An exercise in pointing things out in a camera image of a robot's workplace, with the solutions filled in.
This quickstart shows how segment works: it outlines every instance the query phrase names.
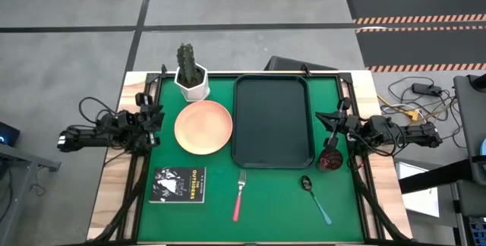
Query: blue spoon handle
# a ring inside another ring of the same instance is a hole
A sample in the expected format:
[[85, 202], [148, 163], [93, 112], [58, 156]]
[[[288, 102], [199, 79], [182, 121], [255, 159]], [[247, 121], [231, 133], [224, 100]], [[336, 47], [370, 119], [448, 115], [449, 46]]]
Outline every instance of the blue spoon handle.
[[331, 221], [331, 218], [326, 214], [326, 211], [324, 211], [324, 208], [319, 204], [319, 201], [317, 200], [316, 196], [312, 194], [312, 197], [314, 198], [314, 201], [316, 202], [317, 206], [319, 207], [320, 213], [324, 217], [324, 220], [326, 221], [327, 225], [333, 224]]

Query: desk leg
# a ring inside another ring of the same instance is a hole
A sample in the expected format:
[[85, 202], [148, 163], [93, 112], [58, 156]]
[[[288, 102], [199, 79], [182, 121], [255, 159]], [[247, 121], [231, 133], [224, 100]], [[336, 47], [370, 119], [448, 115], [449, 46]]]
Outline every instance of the desk leg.
[[402, 194], [412, 193], [439, 185], [448, 185], [460, 179], [472, 180], [469, 159], [451, 163], [438, 169], [399, 180]]

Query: book cover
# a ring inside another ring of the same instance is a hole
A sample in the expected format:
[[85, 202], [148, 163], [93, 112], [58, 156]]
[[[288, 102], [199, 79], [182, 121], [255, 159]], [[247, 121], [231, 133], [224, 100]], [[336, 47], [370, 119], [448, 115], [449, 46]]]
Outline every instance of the book cover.
[[151, 203], [204, 203], [206, 167], [157, 167]]

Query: black floor mat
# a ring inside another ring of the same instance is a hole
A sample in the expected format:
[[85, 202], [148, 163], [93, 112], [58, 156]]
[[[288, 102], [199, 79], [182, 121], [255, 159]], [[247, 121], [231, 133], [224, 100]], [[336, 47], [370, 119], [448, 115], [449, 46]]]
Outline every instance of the black floor mat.
[[374, 72], [486, 69], [486, 26], [356, 30]]
[[357, 24], [486, 20], [486, 0], [347, 0]]

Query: plate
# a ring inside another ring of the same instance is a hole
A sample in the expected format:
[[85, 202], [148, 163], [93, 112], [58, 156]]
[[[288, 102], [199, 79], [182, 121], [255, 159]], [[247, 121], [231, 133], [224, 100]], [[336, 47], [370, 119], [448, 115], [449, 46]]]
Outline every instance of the plate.
[[193, 102], [175, 120], [175, 139], [179, 145], [196, 155], [220, 150], [228, 142], [233, 130], [231, 115], [214, 101]]

